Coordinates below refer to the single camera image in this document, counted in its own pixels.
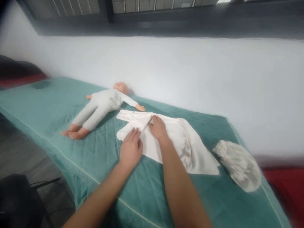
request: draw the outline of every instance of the doll head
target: doll head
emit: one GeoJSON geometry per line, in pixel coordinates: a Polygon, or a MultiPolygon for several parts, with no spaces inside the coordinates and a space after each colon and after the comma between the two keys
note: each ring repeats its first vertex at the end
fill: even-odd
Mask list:
{"type": "Polygon", "coordinates": [[[119,90],[120,92],[122,92],[124,94],[128,94],[128,87],[124,82],[115,83],[113,88],[119,90]]]}

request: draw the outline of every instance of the white onesie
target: white onesie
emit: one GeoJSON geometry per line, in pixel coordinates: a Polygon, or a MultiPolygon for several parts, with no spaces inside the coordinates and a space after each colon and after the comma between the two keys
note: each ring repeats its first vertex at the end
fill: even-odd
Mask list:
{"type": "Polygon", "coordinates": [[[93,93],[90,102],[80,111],[72,123],[92,131],[108,112],[118,110],[123,102],[133,107],[138,104],[117,89],[93,93]]]}
{"type": "Polygon", "coordinates": [[[147,157],[162,163],[160,146],[148,127],[152,115],[157,115],[165,122],[168,135],[188,173],[219,174],[217,168],[217,166],[219,166],[218,161],[207,150],[200,139],[200,136],[185,119],[174,119],[152,112],[121,110],[116,118],[128,121],[129,123],[117,132],[117,138],[119,140],[124,140],[133,127],[139,128],[139,130],[142,131],[140,135],[140,139],[143,142],[142,153],[147,157]]]}

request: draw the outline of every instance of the window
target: window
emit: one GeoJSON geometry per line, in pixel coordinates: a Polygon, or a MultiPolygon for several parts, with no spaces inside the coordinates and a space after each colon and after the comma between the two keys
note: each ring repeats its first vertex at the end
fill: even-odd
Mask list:
{"type": "Polygon", "coordinates": [[[17,0],[41,35],[304,38],[303,0],[17,0]]]}

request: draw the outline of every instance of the crumpled white cloth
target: crumpled white cloth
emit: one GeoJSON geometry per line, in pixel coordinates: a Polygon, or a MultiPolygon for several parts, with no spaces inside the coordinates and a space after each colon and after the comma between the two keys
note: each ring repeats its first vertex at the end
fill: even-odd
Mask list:
{"type": "Polygon", "coordinates": [[[253,192],[260,186],[259,166],[244,147],[220,140],[212,151],[221,158],[221,163],[229,171],[231,178],[245,192],[253,192]]]}
{"type": "Polygon", "coordinates": [[[124,140],[133,127],[139,128],[142,132],[140,138],[143,142],[143,154],[159,163],[162,163],[162,154],[159,143],[153,137],[148,126],[152,115],[159,116],[166,124],[168,136],[172,140],[188,173],[209,175],[219,174],[217,166],[220,164],[204,146],[199,135],[184,119],[174,119],[152,112],[121,110],[117,115],[117,119],[125,120],[129,123],[117,133],[117,138],[119,140],[124,140]]]}

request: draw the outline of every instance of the window frame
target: window frame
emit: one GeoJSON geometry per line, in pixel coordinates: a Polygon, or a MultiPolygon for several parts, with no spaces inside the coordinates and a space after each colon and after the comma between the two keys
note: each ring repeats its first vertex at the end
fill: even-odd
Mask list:
{"type": "Polygon", "coordinates": [[[39,35],[161,36],[211,38],[304,38],[304,1],[251,1],[114,14],[111,0],[98,0],[99,14],[38,19],[17,0],[39,35]]]}

